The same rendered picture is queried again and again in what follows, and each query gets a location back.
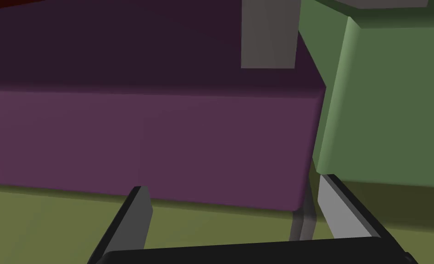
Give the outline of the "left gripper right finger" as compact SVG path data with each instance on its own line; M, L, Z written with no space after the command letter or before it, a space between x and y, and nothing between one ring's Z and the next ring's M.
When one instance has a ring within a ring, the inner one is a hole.
M334 238L390 239L385 227L336 175L320 175L317 201Z

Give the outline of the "green block furniture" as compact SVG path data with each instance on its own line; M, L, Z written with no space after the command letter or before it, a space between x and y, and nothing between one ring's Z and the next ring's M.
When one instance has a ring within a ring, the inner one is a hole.
M434 0L397 9L302 0L299 30L327 87L316 171L434 187Z

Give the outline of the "purple block furniture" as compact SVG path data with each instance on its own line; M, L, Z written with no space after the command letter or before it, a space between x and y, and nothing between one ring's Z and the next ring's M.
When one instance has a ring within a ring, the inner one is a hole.
M324 83L241 68L242 0L0 8L0 185L300 211Z

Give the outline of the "grey rectangular block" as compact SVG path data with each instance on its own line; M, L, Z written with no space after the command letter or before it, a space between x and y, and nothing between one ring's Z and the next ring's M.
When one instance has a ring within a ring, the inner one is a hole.
M241 68L293 69L301 0L242 0Z

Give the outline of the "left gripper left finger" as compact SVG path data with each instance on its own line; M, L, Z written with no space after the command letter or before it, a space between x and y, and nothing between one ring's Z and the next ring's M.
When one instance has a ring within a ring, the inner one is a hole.
M100 259L112 251L144 249L152 214L148 187L133 187L93 251L92 258Z

